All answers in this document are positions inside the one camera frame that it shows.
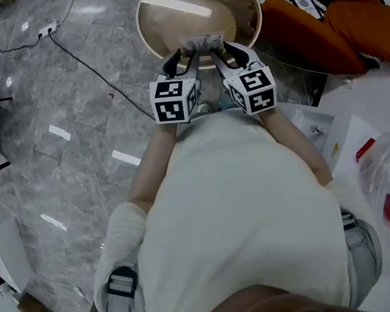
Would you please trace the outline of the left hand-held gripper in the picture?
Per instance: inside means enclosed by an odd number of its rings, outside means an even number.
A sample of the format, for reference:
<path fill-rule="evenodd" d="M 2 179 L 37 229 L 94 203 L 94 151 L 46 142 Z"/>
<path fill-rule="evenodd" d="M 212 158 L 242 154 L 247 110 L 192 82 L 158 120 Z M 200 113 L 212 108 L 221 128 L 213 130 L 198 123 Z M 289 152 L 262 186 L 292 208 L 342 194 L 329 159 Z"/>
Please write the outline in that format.
<path fill-rule="evenodd" d="M 188 123 L 199 101 L 201 81 L 199 80 L 200 56 L 193 52 L 186 72 L 177 75 L 181 60 L 180 49 L 164 57 L 163 74 L 149 83 L 149 98 L 157 124 Z"/>

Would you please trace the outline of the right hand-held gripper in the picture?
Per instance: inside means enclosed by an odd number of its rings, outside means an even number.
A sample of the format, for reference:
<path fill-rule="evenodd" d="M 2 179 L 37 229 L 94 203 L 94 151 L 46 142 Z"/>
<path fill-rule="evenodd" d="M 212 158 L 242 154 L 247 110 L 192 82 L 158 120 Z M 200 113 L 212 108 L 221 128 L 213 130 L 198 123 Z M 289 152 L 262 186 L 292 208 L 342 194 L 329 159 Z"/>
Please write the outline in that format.
<path fill-rule="evenodd" d="M 253 115 L 277 106 L 277 88 L 268 66 L 260 63 L 259 56 L 248 46 L 224 41 L 224 49 L 241 69 L 231 74 L 228 62 L 218 50 L 210 51 L 211 59 L 231 99 L 247 115 Z"/>

